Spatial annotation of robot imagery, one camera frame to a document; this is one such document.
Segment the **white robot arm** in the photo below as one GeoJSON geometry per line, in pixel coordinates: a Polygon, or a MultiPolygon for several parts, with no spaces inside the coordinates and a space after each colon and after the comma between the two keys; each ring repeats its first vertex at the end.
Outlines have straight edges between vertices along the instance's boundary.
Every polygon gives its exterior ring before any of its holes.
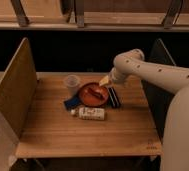
{"type": "Polygon", "coordinates": [[[162,141],[160,171],[189,171],[189,68],[147,62],[133,49],[117,55],[102,85],[122,84],[130,75],[142,80],[162,141]]]}

